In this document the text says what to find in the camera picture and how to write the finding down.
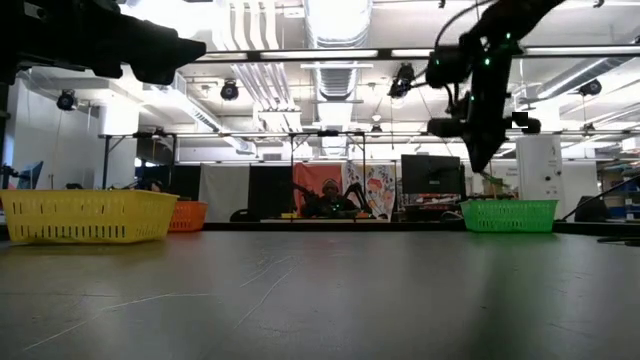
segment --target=person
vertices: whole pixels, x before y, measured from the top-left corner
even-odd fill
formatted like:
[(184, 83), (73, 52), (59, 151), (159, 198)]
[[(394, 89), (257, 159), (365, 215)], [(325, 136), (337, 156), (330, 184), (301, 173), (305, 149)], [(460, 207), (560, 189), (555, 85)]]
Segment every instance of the person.
[(340, 195), (340, 187), (333, 179), (328, 179), (322, 185), (322, 197), (313, 203), (302, 206), (304, 217), (354, 217), (359, 211), (353, 201)]

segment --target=ceiling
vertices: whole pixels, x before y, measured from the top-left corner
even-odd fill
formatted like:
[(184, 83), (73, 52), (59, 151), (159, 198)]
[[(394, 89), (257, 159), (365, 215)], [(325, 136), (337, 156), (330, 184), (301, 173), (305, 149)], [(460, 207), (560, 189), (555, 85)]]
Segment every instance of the ceiling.
[[(192, 1), (187, 6), (202, 7), (206, 2)], [(383, 47), (433, 47), (435, 37), (445, 22), (461, 9), (473, 4), (473, 1), (447, 1), (444, 9), (438, 8), (438, 1), (420, 0), (374, 0), (371, 25), (367, 46)], [(640, 35), (640, 2), (606, 1), (601, 8), (593, 8), (592, 0), (570, 1), (554, 9), (545, 17), (536, 29), (529, 34), (522, 44), (525, 46), (551, 45), (611, 45), (629, 44)], [(276, 35), (278, 42), (285, 49), (306, 48), (307, 37), (302, 1), (276, 0)], [(245, 25), (249, 37), (250, 13), (248, 5), (245, 9)], [(189, 19), (193, 24), (205, 24), (193, 39), (204, 41), (210, 51), (216, 51), (211, 40), (212, 27), (219, 26), (207, 18)], [(471, 12), (456, 21), (444, 34), (442, 43), (453, 43), (465, 30), (477, 21), (476, 12)], [(328, 22), (345, 21), (340, 18), (336, 9), (336, 18)], [(518, 90), (526, 86), (544, 84), (562, 72), (580, 63), (583, 59), (525, 59), (514, 60), (510, 76), (510, 89)], [(366, 62), (372, 64), (371, 69), (359, 71), (354, 104), (351, 114), (351, 128), (368, 129), (373, 122), (374, 114), (381, 116), (380, 123), (384, 130), (417, 131), (425, 128), (431, 117), (446, 116), (446, 92), (431, 88), (412, 90), (401, 102), (394, 103), (386, 96), (390, 79), (398, 70), (400, 63), (392, 61)], [(285, 63), (284, 69), (296, 106), (301, 111), (301, 123), (310, 126), (317, 120), (316, 91), (314, 79), (309, 70), (300, 68), (300, 63)], [(424, 68), (424, 62), (413, 62), (417, 69)], [(224, 101), (220, 97), (220, 89), (224, 79), (235, 78), (229, 64), (191, 64), (179, 70), (188, 82), (189, 96), (197, 99), (206, 110), (217, 116), (230, 130), (254, 131), (254, 101), (242, 84), (240, 94), (235, 101)], [(75, 76), (66, 73), (49, 72), (50, 78)], [(563, 94), (552, 100), (536, 103), (536, 114), (545, 113), (545, 109), (559, 112), (558, 122), (541, 119), (544, 128), (579, 129), (585, 120), (615, 114), (629, 106), (640, 102), (635, 94), (640, 90), (640, 62), (633, 59), (619, 68), (598, 76), (603, 90), (598, 96)], [(131, 77), (119, 80), (123, 88), (129, 88), (127, 82)], [(175, 126), (177, 129), (190, 129), (194, 120), (186, 113), (176, 109), (170, 103), (153, 101), (145, 98), (142, 125)], [(630, 113), (602, 129), (623, 129), (634, 124), (640, 125), (640, 113)], [(619, 138), (605, 138), (611, 142)], [(221, 142), (211, 141), (212, 146)]]

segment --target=computer monitor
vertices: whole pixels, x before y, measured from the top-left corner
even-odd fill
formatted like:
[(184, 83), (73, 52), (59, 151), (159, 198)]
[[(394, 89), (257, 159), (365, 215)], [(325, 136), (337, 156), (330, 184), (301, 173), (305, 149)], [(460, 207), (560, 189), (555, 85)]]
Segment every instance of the computer monitor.
[(34, 190), (38, 185), (38, 179), (40, 179), (40, 173), (42, 172), (42, 161), (27, 165), (24, 170), (18, 175), (17, 189)]
[(405, 194), (463, 194), (460, 158), (402, 155), (402, 192)]

